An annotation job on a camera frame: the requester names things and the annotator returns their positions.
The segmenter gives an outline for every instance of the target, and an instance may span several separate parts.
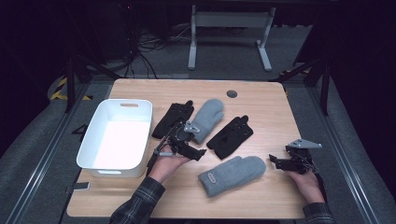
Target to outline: black fabric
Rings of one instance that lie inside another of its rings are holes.
[[[194,107],[192,106],[191,100],[184,105],[177,103],[171,104],[165,116],[163,116],[155,127],[151,136],[158,139],[163,138],[172,129],[176,122],[187,121],[193,111]]]
[[[253,130],[248,126],[248,116],[245,115],[231,120],[206,145],[214,149],[216,155],[223,160],[233,154],[251,135]]]

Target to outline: glove label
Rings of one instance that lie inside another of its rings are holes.
[[[209,178],[210,182],[212,182],[212,184],[216,184],[216,178],[212,173],[208,173],[207,177]]]

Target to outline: black fingerless glove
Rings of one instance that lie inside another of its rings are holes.
[[[151,136],[162,139],[175,126],[176,122],[187,121],[193,111],[194,107],[192,106],[191,100],[184,105],[171,104],[165,116],[163,116],[155,127]]]
[[[236,151],[251,135],[253,130],[248,126],[248,116],[236,117],[210,139],[206,146],[214,149],[216,155],[223,160]]]

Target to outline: hand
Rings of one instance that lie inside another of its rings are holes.
[[[285,171],[285,173],[296,182],[299,191],[308,203],[325,203],[319,188],[318,179],[312,170],[308,170],[303,175],[292,171]]]
[[[164,152],[172,152],[169,146],[163,148]],[[187,157],[177,157],[175,155],[171,157],[159,156],[152,166],[149,177],[162,183],[166,178],[168,178],[179,166],[190,161]]]

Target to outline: person's arm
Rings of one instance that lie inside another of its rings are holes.
[[[299,191],[303,194],[308,205],[303,208],[305,214],[305,223],[307,224],[333,224],[336,223],[332,216],[329,205],[325,203],[320,191],[318,179],[315,174],[309,170],[304,175],[296,172],[285,171],[294,182],[296,182]]]
[[[136,189],[132,198],[114,211],[109,223],[148,223],[155,205],[165,192],[163,181],[187,161],[190,159],[185,157],[158,157],[151,172]]]

